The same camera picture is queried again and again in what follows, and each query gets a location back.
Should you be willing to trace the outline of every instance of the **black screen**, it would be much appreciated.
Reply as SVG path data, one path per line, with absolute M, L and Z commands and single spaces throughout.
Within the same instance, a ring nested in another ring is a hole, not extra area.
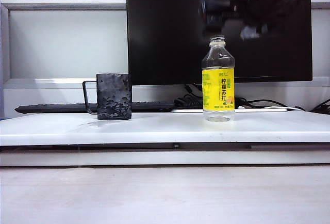
M 206 30 L 203 1 L 208 0 L 127 0 L 133 85 L 201 83 L 201 61 L 210 36 L 218 34 L 235 58 L 236 82 L 312 79 L 310 0 L 299 0 L 282 17 L 280 32 L 249 39 L 241 37 L 244 20 L 228 13 L 219 30 Z

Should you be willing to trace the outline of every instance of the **wooden floor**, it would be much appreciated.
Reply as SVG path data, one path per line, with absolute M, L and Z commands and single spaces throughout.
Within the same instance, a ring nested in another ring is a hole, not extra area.
M 0 170 L 1 224 L 330 223 L 330 166 Z

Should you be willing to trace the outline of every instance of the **metal mug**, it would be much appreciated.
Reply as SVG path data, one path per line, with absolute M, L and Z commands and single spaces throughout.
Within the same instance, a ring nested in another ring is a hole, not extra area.
M 96 83 L 97 112 L 89 107 L 86 83 Z M 89 114 L 97 114 L 99 120 L 131 119 L 132 85 L 129 74 L 100 73 L 96 75 L 96 81 L 84 81 L 82 85 Z

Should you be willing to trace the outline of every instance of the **plastic bottle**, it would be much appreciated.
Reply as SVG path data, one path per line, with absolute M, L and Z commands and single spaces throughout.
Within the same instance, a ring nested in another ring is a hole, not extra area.
M 234 120 L 234 57 L 225 49 L 224 36 L 210 39 L 210 50 L 202 60 L 203 114 L 206 120 Z

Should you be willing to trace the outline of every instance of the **keyboard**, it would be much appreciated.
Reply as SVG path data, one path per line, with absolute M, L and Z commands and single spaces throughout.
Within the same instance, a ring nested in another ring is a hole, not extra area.
M 92 111 L 97 110 L 97 104 L 91 103 Z M 174 107 L 173 101 L 132 102 L 132 112 L 164 112 Z M 15 109 L 22 114 L 27 113 L 85 113 L 84 103 L 78 104 L 37 104 L 19 106 Z

